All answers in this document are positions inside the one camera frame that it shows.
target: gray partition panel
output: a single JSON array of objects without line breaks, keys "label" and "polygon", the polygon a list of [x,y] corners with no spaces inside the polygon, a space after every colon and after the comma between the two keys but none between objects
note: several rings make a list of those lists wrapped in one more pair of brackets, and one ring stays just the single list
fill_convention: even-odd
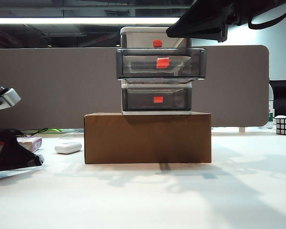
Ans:
[{"label": "gray partition panel", "polygon": [[[264,46],[207,46],[207,79],[193,83],[193,110],[213,126],[260,126],[268,117]],[[0,50],[0,86],[21,101],[0,110],[0,128],[82,128],[83,115],[120,112],[115,48]]]}]

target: ceiling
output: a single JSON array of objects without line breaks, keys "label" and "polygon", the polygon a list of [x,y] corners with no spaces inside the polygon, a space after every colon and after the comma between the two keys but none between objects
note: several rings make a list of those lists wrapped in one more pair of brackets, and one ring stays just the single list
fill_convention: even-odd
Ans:
[{"label": "ceiling", "polygon": [[[0,0],[0,17],[180,17],[192,0]],[[0,25],[0,48],[113,47],[120,27]]]}]

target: white desk surface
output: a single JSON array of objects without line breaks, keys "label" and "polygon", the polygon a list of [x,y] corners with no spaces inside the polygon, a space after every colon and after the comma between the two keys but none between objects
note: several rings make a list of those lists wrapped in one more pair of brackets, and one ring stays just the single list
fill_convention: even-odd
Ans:
[{"label": "white desk surface", "polygon": [[286,136],[212,133],[211,164],[44,165],[0,172],[0,229],[286,229]]}]

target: ceiling light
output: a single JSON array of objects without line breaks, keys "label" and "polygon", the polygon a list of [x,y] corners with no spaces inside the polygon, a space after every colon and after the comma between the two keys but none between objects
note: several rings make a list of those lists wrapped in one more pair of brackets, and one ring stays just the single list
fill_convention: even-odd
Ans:
[{"label": "ceiling light", "polygon": [[0,18],[0,24],[172,25],[179,18]]}]

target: brown cardboard box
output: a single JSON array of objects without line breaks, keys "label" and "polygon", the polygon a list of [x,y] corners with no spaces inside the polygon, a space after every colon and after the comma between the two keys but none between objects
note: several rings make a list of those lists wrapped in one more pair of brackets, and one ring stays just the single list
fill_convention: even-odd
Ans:
[{"label": "brown cardboard box", "polygon": [[211,114],[84,117],[85,163],[211,162]]}]

